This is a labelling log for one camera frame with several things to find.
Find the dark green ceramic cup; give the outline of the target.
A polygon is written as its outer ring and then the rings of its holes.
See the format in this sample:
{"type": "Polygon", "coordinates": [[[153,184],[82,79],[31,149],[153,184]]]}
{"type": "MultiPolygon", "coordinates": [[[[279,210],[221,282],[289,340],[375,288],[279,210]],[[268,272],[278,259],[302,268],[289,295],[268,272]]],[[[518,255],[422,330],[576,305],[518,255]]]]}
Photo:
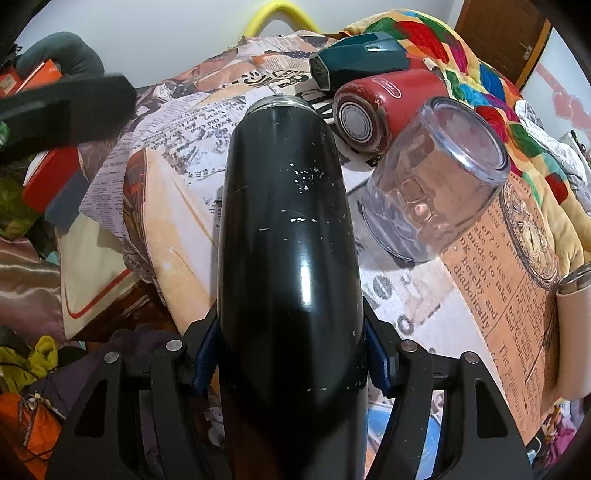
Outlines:
{"type": "Polygon", "coordinates": [[[344,38],[310,57],[311,77],[324,92],[335,92],[356,79],[408,70],[409,66],[406,50],[385,32],[344,38]]]}

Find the colourful patchwork blanket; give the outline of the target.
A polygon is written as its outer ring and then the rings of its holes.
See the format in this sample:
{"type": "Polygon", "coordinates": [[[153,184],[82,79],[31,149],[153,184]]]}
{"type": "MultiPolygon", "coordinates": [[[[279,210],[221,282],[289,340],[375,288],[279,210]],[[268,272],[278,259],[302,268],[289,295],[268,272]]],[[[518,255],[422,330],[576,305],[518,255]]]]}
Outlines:
{"type": "Polygon", "coordinates": [[[394,9],[363,18],[341,31],[342,37],[384,32],[408,54],[438,67],[449,95],[476,110],[504,142],[511,171],[524,180],[544,219],[545,236],[561,275],[590,260],[590,216],[576,197],[557,157],[527,130],[517,115],[522,96],[505,76],[480,60],[445,22],[423,12],[394,9]]]}

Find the white sliding wardrobe with hearts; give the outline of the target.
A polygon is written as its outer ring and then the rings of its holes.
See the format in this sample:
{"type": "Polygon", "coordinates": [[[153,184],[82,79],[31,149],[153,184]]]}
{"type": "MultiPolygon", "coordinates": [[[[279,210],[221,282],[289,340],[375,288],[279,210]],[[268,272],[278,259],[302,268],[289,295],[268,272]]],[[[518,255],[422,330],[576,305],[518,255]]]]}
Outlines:
{"type": "Polygon", "coordinates": [[[560,139],[574,131],[590,150],[590,83],[555,28],[521,94],[547,133],[560,139]]]}

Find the black thermos bottle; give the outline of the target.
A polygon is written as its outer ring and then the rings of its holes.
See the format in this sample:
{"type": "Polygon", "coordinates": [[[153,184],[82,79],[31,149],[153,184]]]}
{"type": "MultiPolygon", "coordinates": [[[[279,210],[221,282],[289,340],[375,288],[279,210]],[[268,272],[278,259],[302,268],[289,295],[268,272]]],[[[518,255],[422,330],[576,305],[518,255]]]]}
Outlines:
{"type": "Polygon", "coordinates": [[[363,299],[329,125],[263,98],[232,133],[218,246],[219,381],[237,479],[359,479],[363,299]]]}

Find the newspaper print cloth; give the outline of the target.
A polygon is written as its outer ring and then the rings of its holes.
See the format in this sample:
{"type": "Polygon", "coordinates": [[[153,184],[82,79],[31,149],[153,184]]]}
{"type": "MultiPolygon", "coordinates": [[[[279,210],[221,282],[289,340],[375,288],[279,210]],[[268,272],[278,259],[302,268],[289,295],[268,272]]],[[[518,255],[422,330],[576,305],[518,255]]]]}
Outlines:
{"type": "MultiPolygon", "coordinates": [[[[308,59],[331,42],[308,31],[245,38],[150,86],[116,142],[83,149],[86,163],[101,166],[82,212],[122,242],[125,263],[156,288],[179,331],[204,318],[216,296],[232,131],[253,102],[270,94],[295,95],[328,111],[308,59]]],[[[523,439],[531,440],[554,400],[556,301],[552,288],[538,286],[521,263],[499,198],[440,258],[406,267],[375,241],[363,221],[360,200],[376,161],[345,144],[338,152],[363,296],[377,317],[432,352],[477,352],[523,439]]],[[[517,176],[509,179],[530,207],[537,206],[529,185],[517,176]]]]}

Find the glass ashtray dish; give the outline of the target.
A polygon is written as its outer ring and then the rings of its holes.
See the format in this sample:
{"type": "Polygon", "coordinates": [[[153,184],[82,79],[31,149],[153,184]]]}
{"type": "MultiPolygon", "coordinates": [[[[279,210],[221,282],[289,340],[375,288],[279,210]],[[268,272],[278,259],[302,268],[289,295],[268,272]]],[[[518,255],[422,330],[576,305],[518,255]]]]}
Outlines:
{"type": "Polygon", "coordinates": [[[511,179],[505,183],[499,202],[521,263],[538,286],[551,289],[558,279],[558,260],[546,238],[544,224],[538,223],[537,206],[529,206],[511,179]]]}

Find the red insulated cup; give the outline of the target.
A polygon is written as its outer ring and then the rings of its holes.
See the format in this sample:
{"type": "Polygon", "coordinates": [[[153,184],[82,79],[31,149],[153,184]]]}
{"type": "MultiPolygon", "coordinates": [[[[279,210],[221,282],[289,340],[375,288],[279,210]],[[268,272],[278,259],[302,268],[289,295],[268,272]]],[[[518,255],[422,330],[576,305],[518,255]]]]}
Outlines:
{"type": "Polygon", "coordinates": [[[447,95],[445,82],[429,70],[384,73],[339,88],[332,99],[332,117],[349,146],[378,155],[388,150],[425,102],[447,95]]]}

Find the brown wooden door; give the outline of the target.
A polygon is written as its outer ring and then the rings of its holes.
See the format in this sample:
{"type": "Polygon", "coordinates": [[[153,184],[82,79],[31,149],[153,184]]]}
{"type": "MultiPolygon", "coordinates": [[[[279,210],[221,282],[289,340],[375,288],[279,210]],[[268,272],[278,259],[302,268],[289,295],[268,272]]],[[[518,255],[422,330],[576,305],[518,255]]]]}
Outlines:
{"type": "Polygon", "coordinates": [[[463,3],[456,32],[481,60],[522,89],[552,29],[531,1],[471,0],[463,3]]]}

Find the clear glass cup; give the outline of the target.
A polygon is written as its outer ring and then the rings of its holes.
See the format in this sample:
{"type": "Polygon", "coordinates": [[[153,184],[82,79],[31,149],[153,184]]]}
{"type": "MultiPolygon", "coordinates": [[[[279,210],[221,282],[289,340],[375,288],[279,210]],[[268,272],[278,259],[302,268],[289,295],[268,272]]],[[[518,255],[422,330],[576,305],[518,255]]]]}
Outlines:
{"type": "Polygon", "coordinates": [[[504,143],[448,97],[423,104],[394,139],[361,197],[370,234],[405,262],[438,257],[487,210],[510,172],[504,143]]]}

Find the yellow padded bed rail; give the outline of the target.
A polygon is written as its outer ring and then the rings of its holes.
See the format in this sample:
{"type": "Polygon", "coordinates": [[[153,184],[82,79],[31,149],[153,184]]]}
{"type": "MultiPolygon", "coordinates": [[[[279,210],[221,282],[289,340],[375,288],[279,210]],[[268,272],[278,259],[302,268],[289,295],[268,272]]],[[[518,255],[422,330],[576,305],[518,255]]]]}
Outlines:
{"type": "Polygon", "coordinates": [[[242,31],[243,37],[256,37],[263,33],[266,26],[274,20],[283,21],[294,31],[308,30],[314,33],[321,32],[320,27],[308,13],[304,12],[291,1],[274,0],[267,2],[254,13],[242,31]]]}

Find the white grey crumpled cloth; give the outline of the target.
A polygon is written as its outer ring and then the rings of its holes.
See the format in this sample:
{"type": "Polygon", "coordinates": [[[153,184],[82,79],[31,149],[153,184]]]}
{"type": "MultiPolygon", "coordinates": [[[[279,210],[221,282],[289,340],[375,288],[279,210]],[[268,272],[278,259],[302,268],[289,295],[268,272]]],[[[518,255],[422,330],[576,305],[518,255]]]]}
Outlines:
{"type": "Polygon", "coordinates": [[[528,134],[554,157],[570,184],[583,210],[590,215],[590,167],[581,154],[569,143],[551,137],[531,104],[524,99],[515,103],[514,111],[528,134]]]}

